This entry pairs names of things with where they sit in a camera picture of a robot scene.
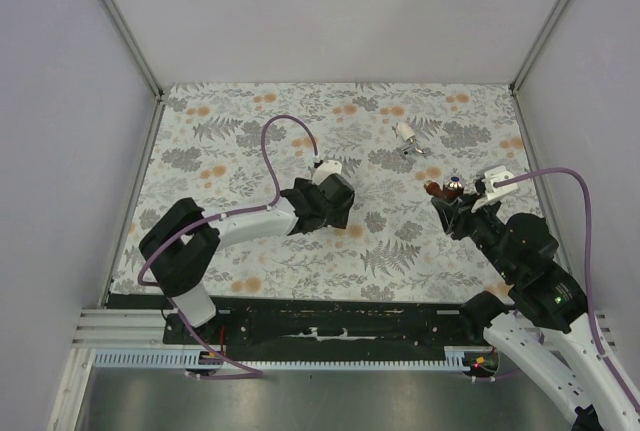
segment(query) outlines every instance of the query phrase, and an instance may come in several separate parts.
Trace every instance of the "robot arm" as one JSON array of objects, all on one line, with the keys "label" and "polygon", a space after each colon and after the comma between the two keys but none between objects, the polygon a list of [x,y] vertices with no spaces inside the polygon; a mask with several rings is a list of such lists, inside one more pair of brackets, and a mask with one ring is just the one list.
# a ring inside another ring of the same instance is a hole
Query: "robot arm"
[{"label": "robot arm", "polygon": [[[171,244],[151,266],[158,286],[192,326],[202,326],[216,315],[202,283],[216,252],[267,236],[309,233],[326,226],[346,228],[354,191],[340,175],[341,169],[337,161],[326,161],[315,169],[312,179],[296,178],[292,189],[281,191],[275,205],[253,212],[228,210],[215,228],[196,227],[187,233],[190,239]],[[140,242],[145,259],[175,233],[202,220],[203,212],[192,198],[176,202]]]},{"label": "robot arm", "polygon": [[[553,261],[558,242],[550,235],[544,219],[519,213],[503,223],[496,216],[500,199],[517,186],[494,184],[511,177],[500,166],[480,176],[474,194],[452,195],[451,190],[441,190],[433,183],[427,192],[434,196],[431,202],[445,233],[456,240],[472,239],[505,282],[513,286],[509,296],[518,310],[553,341],[572,371],[514,328],[513,318],[503,314],[506,310],[502,303],[488,292],[475,296],[461,308],[469,332],[482,334],[487,342],[515,361],[556,402],[569,421],[575,421],[574,429],[640,430],[640,415],[593,344],[584,292]],[[599,338],[631,393],[640,396],[604,337]],[[573,375],[577,380],[570,381]],[[585,407],[586,401],[593,407]]]}]

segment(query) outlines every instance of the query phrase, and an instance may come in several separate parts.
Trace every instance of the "floral tablecloth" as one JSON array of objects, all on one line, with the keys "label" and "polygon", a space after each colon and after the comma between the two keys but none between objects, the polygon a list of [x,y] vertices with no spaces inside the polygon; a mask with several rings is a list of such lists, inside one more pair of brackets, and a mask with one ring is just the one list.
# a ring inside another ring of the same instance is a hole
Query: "floral tablecloth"
[{"label": "floral tablecloth", "polygon": [[[321,156],[343,163],[356,191],[349,226],[225,249],[204,277],[211,295],[462,302],[487,287],[504,292],[470,240],[443,234],[423,183],[452,174],[472,183],[494,164],[528,169],[505,86],[192,83],[174,86],[166,103],[112,292],[158,292],[136,283],[137,246],[176,200],[191,196],[214,212],[272,198],[260,132],[282,113],[303,119]],[[426,158],[396,151],[399,121]],[[283,188],[310,176],[311,142],[295,123],[275,123],[268,149]],[[540,213],[531,183],[501,213],[519,211]]]}]

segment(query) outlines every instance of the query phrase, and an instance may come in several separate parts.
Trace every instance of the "white wall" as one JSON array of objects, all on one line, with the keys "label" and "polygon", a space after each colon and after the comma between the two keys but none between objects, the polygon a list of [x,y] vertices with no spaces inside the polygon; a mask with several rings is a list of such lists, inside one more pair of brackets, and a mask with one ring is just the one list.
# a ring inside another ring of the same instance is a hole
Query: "white wall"
[{"label": "white wall", "polygon": [[177,81],[507,83],[555,0],[116,0]]},{"label": "white wall", "polygon": [[0,9],[0,427],[41,431],[153,104],[97,0]]},{"label": "white wall", "polygon": [[[525,82],[522,111],[543,165],[585,176],[594,207],[593,268],[628,373],[640,384],[640,7],[574,0]],[[551,194],[577,268],[583,204],[571,178]]]}]

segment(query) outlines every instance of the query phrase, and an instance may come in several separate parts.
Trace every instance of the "white cable tray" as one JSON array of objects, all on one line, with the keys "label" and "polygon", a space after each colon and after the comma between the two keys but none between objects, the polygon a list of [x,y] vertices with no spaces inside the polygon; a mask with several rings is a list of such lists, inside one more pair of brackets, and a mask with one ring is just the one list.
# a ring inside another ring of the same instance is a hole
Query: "white cable tray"
[{"label": "white cable tray", "polygon": [[[213,369],[219,366],[198,364],[200,350],[104,349],[97,350],[96,368]],[[442,361],[242,361],[262,370],[345,370],[345,371],[468,371],[463,351],[445,351]]]}]

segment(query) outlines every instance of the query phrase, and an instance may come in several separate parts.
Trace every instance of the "red object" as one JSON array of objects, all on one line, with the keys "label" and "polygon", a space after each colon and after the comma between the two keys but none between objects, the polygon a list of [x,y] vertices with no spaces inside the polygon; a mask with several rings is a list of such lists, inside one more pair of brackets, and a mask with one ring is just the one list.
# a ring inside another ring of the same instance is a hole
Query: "red object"
[{"label": "red object", "polygon": [[223,326],[222,328],[220,328],[220,354],[224,355],[224,330],[226,329],[226,326]]},{"label": "red object", "polygon": [[435,196],[436,198],[444,198],[453,201],[458,196],[462,195],[464,192],[464,188],[450,189],[448,187],[444,187],[442,189],[440,185],[434,181],[428,181],[424,185],[424,189],[427,194],[431,196]]}]

